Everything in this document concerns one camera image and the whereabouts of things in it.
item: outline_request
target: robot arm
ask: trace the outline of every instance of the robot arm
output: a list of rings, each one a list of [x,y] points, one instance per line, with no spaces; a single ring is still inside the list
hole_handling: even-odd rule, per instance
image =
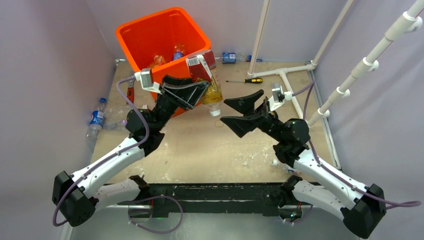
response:
[[[156,150],[165,136],[160,131],[177,108],[193,109],[209,86],[207,81],[193,83],[191,78],[179,79],[170,76],[165,76],[159,85],[152,81],[149,68],[136,73],[135,78],[141,81],[143,89],[159,93],[155,107],[152,110],[131,110],[127,115],[125,126],[130,134],[121,144],[89,166],[71,175],[62,171],[54,179],[52,201],[57,206],[63,199],[59,210],[72,227],[81,225],[94,212],[104,207],[134,200],[141,190],[148,187],[139,176],[132,176],[121,183],[105,184],[124,168]],[[146,127],[135,111],[140,111],[149,129],[147,141],[138,146],[135,145],[147,133]]]
[[[255,102],[264,94],[263,90],[240,98],[226,99],[225,104],[243,116],[224,116],[221,121],[237,136],[242,138],[258,128],[278,144],[273,146],[278,160],[290,167],[312,176],[323,188],[315,187],[298,176],[291,176],[283,184],[280,207],[293,201],[307,202],[320,207],[343,220],[345,226],[361,238],[367,238],[386,214],[386,205],[374,200],[356,189],[384,199],[383,190],[373,184],[368,187],[335,169],[324,160],[315,158],[308,147],[309,127],[306,121],[292,118],[281,122],[275,112],[290,94],[278,86],[272,87],[273,96],[255,109]],[[349,187],[343,179],[354,187]]]

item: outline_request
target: beige table surface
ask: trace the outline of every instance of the beige table surface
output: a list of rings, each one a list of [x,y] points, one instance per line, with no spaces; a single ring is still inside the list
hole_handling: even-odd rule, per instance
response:
[[[256,72],[263,72],[284,67],[301,66],[296,62],[259,62]],[[242,97],[263,89],[265,96],[271,97],[272,83],[283,82],[279,76],[267,76],[262,84],[244,84],[225,82],[226,80],[242,80],[245,78],[249,63],[217,64],[218,77],[222,86],[224,99]],[[108,97],[108,108],[125,105],[125,100],[116,89],[116,82],[132,74],[127,62],[120,62],[116,68],[112,89]],[[302,89],[310,83],[306,71],[289,73],[288,79],[294,91]],[[121,89],[127,92],[128,84]],[[135,83],[135,105],[141,108],[147,104],[154,107],[150,93]],[[307,92],[298,96],[301,106],[305,104]],[[256,107],[263,100],[256,102]],[[314,95],[309,99],[306,116],[309,118],[317,110]],[[293,103],[288,101],[277,110],[283,122],[297,118]],[[240,114],[227,105],[222,105],[221,116],[239,116]],[[216,127],[219,117],[211,117],[206,106],[200,105],[194,110],[172,118],[162,130],[165,137],[157,150],[144,159],[137,161],[118,173],[109,182],[118,183],[132,175],[145,175],[148,183],[262,183],[284,182],[290,174],[285,173],[283,165],[272,166],[276,159],[273,145],[277,142],[255,129],[243,138],[237,137],[227,126]],[[332,155],[327,144],[324,127],[321,121],[310,129],[310,135],[317,153],[328,163],[332,163]],[[128,132],[102,130],[94,148],[91,162],[96,161],[115,148],[128,136]],[[301,174],[308,181],[313,179]]]

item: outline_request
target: orange plastic container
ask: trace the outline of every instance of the orange plastic container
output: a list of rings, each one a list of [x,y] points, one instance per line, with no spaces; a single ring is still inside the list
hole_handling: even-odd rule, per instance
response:
[[[161,83],[165,75],[190,78],[187,56],[211,49],[211,41],[180,7],[168,8],[122,24],[116,29],[116,36],[135,72],[147,68],[156,55],[165,58],[166,64],[152,69],[153,80],[157,83]],[[172,61],[176,44],[183,44],[186,53],[184,57]],[[183,112],[179,108],[174,116]]]

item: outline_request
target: yellow screwdriver handle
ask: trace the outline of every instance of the yellow screwdriver handle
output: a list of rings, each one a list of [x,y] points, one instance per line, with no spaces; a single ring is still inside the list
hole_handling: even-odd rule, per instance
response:
[[[262,78],[249,78],[249,79],[245,79],[244,83],[246,84],[261,84],[264,80]]]

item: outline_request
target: bottle with yellow liquid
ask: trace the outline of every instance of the bottle with yellow liquid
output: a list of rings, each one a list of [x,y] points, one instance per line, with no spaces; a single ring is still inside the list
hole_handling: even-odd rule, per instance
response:
[[[212,50],[204,50],[189,55],[186,59],[193,82],[210,82],[201,103],[209,108],[210,115],[215,117],[221,114],[223,92],[218,80],[217,64]]]

